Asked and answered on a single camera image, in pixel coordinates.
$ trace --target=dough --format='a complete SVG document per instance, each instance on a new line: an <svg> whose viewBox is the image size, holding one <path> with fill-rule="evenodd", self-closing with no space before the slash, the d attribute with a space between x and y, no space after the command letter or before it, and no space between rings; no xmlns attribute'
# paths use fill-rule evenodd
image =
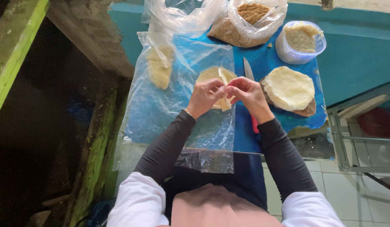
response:
<svg viewBox="0 0 390 227"><path fill-rule="evenodd" d="M146 56L149 78L156 87L165 90L170 82L174 50L170 46L151 47Z"/></svg>
<svg viewBox="0 0 390 227"><path fill-rule="evenodd" d="M217 67L213 66L205 71L203 71L198 79L196 80L196 83L203 82L205 80L209 80L211 78L218 78L221 80L224 85L227 85L231 80L234 78L237 78L237 76L230 70L227 70L223 67ZM231 109L230 101L231 99L226 98L227 95L224 95L223 98L219 99L218 101L213 104L212 109L222 109L222 111L226 111Z"/></svg>
<svg viewBox="0 0 390 227"><path fill-rule="evenodd" d="M263 85L271 101L287 111L304 110L314 98L313 80L286 66L272 70Z"/></svg>
<svg viewBox="0 0 390 227"><path fill-rule="evenodd" d="M284 30L286 41L290 47L304 53L316 53L316 39L314 36L323 35L323 31L319 31L313 25L303 22L289 27L286 26Z"/></svg>

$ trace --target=hand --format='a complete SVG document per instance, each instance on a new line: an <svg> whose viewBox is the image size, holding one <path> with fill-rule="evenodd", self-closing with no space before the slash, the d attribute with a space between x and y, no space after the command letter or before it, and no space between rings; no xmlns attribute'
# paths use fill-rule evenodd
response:
<svg viewBox="0 0 390 227"><path fill-rule="evenodd" d="M240 76L227 84L226 92L228 93L228 99L235 96L231 104L239 100L243 101L249 113L257 119L258 124L263 124L275 118L258 82Z"/></svg>
<svg viewBox="0 0 390 227"><path fill-rule="evenodd" d="M198 118L208 112L213 104L223 98L226 86L219 79L213 78L195 84L187 111Z"/></svg>

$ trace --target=pink cloth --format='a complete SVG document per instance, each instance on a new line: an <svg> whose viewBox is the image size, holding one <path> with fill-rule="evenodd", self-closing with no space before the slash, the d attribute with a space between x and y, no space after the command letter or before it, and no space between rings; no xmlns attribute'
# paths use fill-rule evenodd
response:
<svg viewBox="0 0 390 227"><path fill-rule="evenodd" d="M174 197L171 227L282 226L267 211L226 190L207 184Z"/></svg>

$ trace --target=teal wall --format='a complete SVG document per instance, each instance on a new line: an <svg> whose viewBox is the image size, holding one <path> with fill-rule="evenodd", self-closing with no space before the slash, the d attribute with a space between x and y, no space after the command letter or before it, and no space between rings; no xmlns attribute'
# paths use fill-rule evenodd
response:
<svg viewBox="0 0 390 227"><path fill-rule="evenodd" d="M143 0L114 4L109 11L133 65L142 51L136 32L148 27L140 23L142 12ZM285 23L293 20L311 21L324 31L327 48L317 60L327 106L390 81L390 14L290 3Z"/></svg>
<svg viewBox="0 0 390 227"><path fill-rule="evenodd" d="M113 4L108 11L111 19L118 25L123 36L121 45L133 65L136 65L136 60L143 49L136 33L146 32L149 28L148 24L141 23L143 2L139 0Z"/></svg>

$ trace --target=person's left hand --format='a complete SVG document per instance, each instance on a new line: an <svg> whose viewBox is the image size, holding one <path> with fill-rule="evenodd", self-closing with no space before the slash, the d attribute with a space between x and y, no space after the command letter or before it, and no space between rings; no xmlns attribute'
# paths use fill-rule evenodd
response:
<svg viewBox="0 0 390 227"><path fill-rule="evenodd" d="M195 84L187 111L195 118L208 112L213 104L223 98L226 86L219 79L213 78Z"/></svg>

